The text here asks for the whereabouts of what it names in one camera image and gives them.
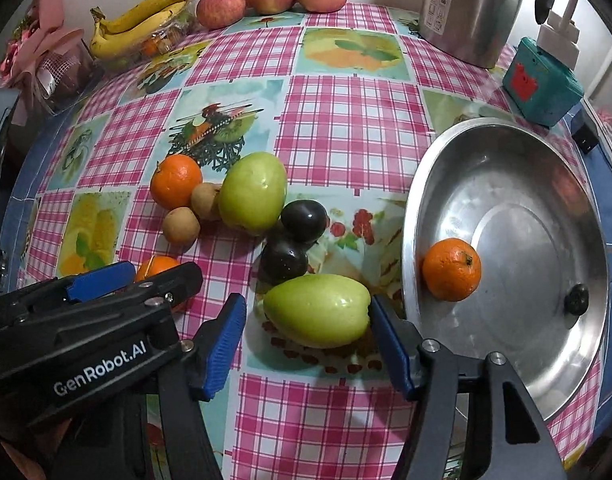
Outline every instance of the table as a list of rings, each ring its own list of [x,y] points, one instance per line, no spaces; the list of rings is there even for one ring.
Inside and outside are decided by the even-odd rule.
[[[550,131],[528,123],[500,89],[511,47],[494,69],[479,69],[419,38],[417,20],[404,10],[347,4],[335,14],[286,12],[200,32],[174,56],[104,81],[68,116],[54,118],[52,135],[29,154],[41,169],[28,176],[23,198],[14,191],[6,212],[22,224],[28,219],[28,228],[2,235],[4,246],[21,247],[17,286],[85,265],[73,257],[84,230],[94,238],[91,265],[138,264],[157,252],[202,267],[202,291],[176,320],[182,336],[214,317],[228,293],[247,298],[226,387],[202,406],[225,478],[390,478],[414,407],[391,389],[369,338],[322,352],[275,331],[256,294],[259,239],[205,224],[189,251],[171,248],[160,234],[165,211],[148,192],[158,160],[187,150],[205,180],[219,182],[238,155],[275,153],[288,170],[288,200],[315,198],[331,219],[319,245],[325,250],[309,253],[311,270],[362,277],[395,298],[406,193],[427,147],[452,124],[514,120],[550,142],[590,192],[565,122]],[[227,142],[190,146],[188,124],[216,113],[230,121]],[[360,211],[372,237],[353,233]],[[592,437],[601,376],[598,356],[548,425],[566,464]],[[167,478],[156,397],[149,422],[156,477]],[[447,477],[458,465],[455,444]]]

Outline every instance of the yellow banana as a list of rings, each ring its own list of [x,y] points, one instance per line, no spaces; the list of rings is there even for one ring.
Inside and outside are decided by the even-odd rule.
[[[100,28],[109,34],[119,34],[139,25],[160,10],[182,1],[184,0],[144,0],[116,20],[107,20],[104,17],[99,22]]]
[[[152,15],[141,22],[131,30],[126,30],[119,34],[102,33],[100,22],[103,14],[99,9],[90,9],[93,18],[95,19],[95,32],[92,40],[90,40],[90,53],[99,59],[111,59],[116,56],[121,56],[131,47],[137,45],[140,41],[148,38],[155,30],[162,27],[168,20],[186,6],[186,2],[178,2],[166,7],[157,14]]]

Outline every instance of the stainless steel plate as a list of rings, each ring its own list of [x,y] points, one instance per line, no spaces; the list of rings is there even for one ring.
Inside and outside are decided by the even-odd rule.
[[[466,300],[436,300],[420,278],[439,240],[470,243],[482,262]],[[474,119],[430,146],[410,187],[402,254],[406,316],[422,336],[483,358],[503,352],[544,419],[575,394],[598,349],[608,301],[604,241],[593,207],[566,162],[535,134]],[[588,311],[564,312],[576,283]]]

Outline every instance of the black knob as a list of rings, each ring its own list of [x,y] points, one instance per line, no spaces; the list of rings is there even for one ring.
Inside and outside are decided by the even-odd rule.
[[[573,316],[582,316],[588,310],[588,287],[577,283],[564,298],[564,310]]]

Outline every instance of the stainless steel kettle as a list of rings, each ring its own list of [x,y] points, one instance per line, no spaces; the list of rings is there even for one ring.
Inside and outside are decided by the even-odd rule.
[[[543,23],[555,0],[535,0]],[[492,68],[513,28],[522,0],[424,0],[419,33],[467,63]]]

